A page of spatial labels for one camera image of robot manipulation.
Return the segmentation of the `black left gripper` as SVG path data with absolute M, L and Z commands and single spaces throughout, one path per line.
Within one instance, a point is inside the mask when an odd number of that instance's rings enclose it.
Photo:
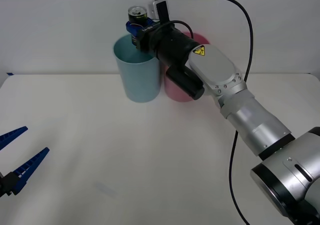
M 17 128 L 3 135 L 0 135 L 0 150 L 9 145 L 13 140 L 26 132 L 28 128 L 26 126 Z M 38 168 L 40 163 L 46 157 L 50 149 L 45 147 L 23 165 L 9 172 L 3 176 L 0 173 L 0 197 L 4 194 L 10 196 L 11 194 L 17 195 L 27 184 L 27 181 Z

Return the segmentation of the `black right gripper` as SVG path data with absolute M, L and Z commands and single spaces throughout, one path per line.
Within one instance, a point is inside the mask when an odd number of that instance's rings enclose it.
M 128 21 L 125 24 L 126 30 L 130 33 L 131 43 L 143 53 L 156 53 L 156 47 L 160 42 L 162 24 L 147 18 L 146 27 L 141 24 Z

